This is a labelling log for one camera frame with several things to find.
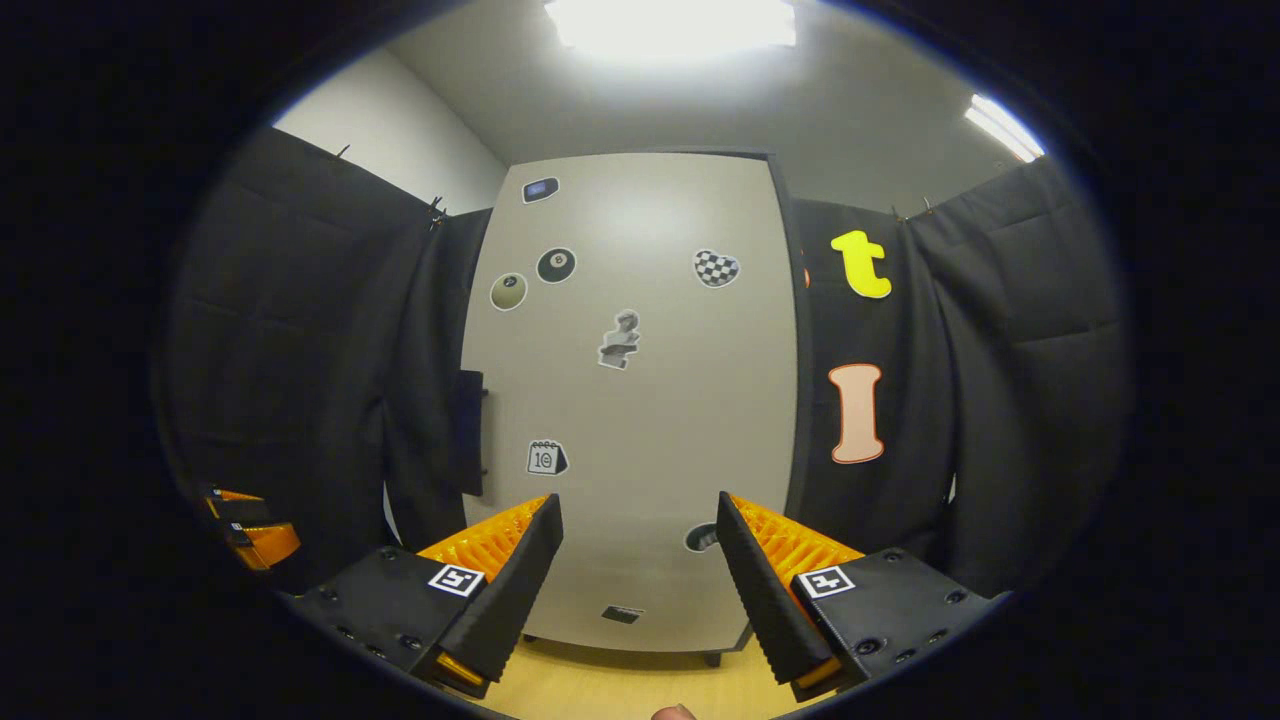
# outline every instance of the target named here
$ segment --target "billiard ball sticker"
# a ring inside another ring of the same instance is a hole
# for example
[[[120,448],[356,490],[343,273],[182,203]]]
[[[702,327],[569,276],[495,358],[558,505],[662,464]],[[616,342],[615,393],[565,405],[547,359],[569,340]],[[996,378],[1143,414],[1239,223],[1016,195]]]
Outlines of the billiard ball sticker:
[[[577,259],[567,247],[553,247],[538,260],[538,277],[548,284],[562,283],[573,274]]]
[[[493,282],[493,288],[489,290],[489,301],[493,302],[494,307],[506,313],[520,306],[527,292],[529,283],[525,282],[525,275],[507,273]]]

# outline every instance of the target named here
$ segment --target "black sticker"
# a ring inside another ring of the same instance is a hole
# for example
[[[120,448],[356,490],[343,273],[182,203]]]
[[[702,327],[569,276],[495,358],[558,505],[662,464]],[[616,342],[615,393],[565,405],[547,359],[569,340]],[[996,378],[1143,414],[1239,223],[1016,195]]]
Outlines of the black sticker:
[[[541,259],[538,260],[538,277],[549,284],[561,283],[573,274],[573,268],[576,266],[577,259],[573,258],[571,250],[554,247],[543,252]]]

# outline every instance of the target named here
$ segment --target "eight ball sticker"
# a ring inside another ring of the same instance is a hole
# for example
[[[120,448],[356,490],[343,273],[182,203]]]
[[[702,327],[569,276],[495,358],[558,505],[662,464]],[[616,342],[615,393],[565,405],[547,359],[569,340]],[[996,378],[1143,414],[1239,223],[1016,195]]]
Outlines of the eight ball sticker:
[[[796,577],[800,578],[800,583],[804,584],[804,589],[809,593],[809,597],[814,600],[854,589],[854,583],[840,569],[840,565],[803,573]]]
[[[484,579],[484,573],[477,573],[470,568],[458,568],[457,565],[445,565],[440,568],[440,571],[435,574],[426,584],[447,593],[453,593],[462,597],[471,597],[471,592],[476,589],[480,580]]]
[[[573,274],[577,259],[567,247],[553,247],[538,260],[538,277],[547,284],[562,283]]]
[[[529,443],[529,471],[534,475],[559,475],[568,470],[564,447],[553,439]]]
[[[525,275],[507,273],[493,281],[493,287],[489,290],[489,301],[493,302],[494,307],[506,313],[507,310],[518,307],[525,301],[526,292],[529,292],[529,283],[525,282]]]

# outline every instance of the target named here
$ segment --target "fluorescent light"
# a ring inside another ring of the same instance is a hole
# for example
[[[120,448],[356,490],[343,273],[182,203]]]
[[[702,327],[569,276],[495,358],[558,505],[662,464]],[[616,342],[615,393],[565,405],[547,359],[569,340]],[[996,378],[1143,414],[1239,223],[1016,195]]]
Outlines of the fluorescent light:
[[[973,122],[973,124],[987,131],[987,135],[1002,142],[1005,147],[1011,150],[1014,155],[1016,155],[1018,159],[1021,160],[1023,163],[1030,163],[1032,160],[1036,159],[1036,154],[1032,152],[1030,149],[1028,149],[1021,142],[1018,142],[1018,138],[1014,137],[1012,133],[1000,127],[1000,124],[996,123],[996,120],[979,113],[977,108],[969,108],[968,110],[965,110],[964,117],[968,118],[970,122]]]
[[[1009,110],[980,95],[973,96],[973,106],[965,110],[964,117],[1002,142],[1023,163],[1030,163],[1044,154],[1044,149]]]
[[[987,115],[1000,123],[1000,127],[1007,129],[1014,137],[1018,138],[1019,142],[1023,143],[1024,147],[1034,152],[1037,158],[1044,154],[1044,149],[1036,142],[1032,133],[1027,132],[1023,123],[1019,123],[1016,118],[1009,114],[1009,110],[1005,110],[996,102],[987,100],[980,95],[973,96],[973,106],[977,108],[983,115]]]
[[[795,9],[780,0],[554,0],[561,42],[635,59],[708,56],[796,42]]]

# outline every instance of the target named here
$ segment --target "sticker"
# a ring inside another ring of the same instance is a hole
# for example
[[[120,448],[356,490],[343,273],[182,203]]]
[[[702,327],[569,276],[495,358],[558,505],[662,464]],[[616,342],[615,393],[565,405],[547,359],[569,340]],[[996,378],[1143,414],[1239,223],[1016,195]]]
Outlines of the sticker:
[[[685,534],[685,548],[690,552],[707,552],[707,548],[719,542],[716,536],[716,523],[703,523],[694,525]]]
[[[698,282],[707,287],[724,287],[737,279],[741,272],[742,266],[737,258],[707,249],[694,252],[694,274],[698,275]]]
[[[846,232],[831,241],[832,250],[838,250],[845,256],[845,279],[849,287],[863,297],[878,300],[893,290],[893,283],[888,278],[876,277],[876,265],[872,259],[884,259],[884,246],[876,245],[867,240],[863,231]]]
[[[507,273],[493,281],[493,288],[489,290],[489,302],[493,302],[494,307],[506,313],[507,310],[518,307],[525,301],[529,283],[525,282],[525,275]]]
[[[640,342],[640,333],[636,328],[640,327],[640,315],[635,310],[623,310],[613,318],[613,322],[618,329],[604,333],[604,345],[598,348],[599,364],[614,370],[626,370],[627,355],[639,351],[636,343]]]
[[[535,475],[559,475],[568,470],[568,455],[564,446],[553,439],[540,439],[529,443],[529,471]]]
[[[641,615],[644,615],[644,610],[622,607],[621,605],[611,605],[604,609],[604,612],[600,612],[600,618],[604,618],[605,620],[617,620],[618,623],[627,625],[639,620]]]
[[[471,597],[471,591],[476,589],[480,580],[484,578],[484,573],[477,573],[470,568],[458,568],[457,565],[445,565],[440,568],[440,571],[435,574],[426,584],[448,593],[453,593],[462,597]]]
[[[841,465],[867,462],[884,454],[884,443],[876,437],[876,383],[881,369],[855,363],[841,365],[827,379],[840,391],[840,443],[831,459]]]
[[[849,575],[840,569],[840,565],[813,570],[812,573],[801,573],[796,577],[800,578],[800,583],[804,584],[804,589],[809,593],[809,597],[814,600],[836,594],[837,592],[851,591],[856,587],[849,579]]]
[[[538,277],[547,284],[562,283],[573,274],[577,259],[566,247],[553,247],[538,260]]]

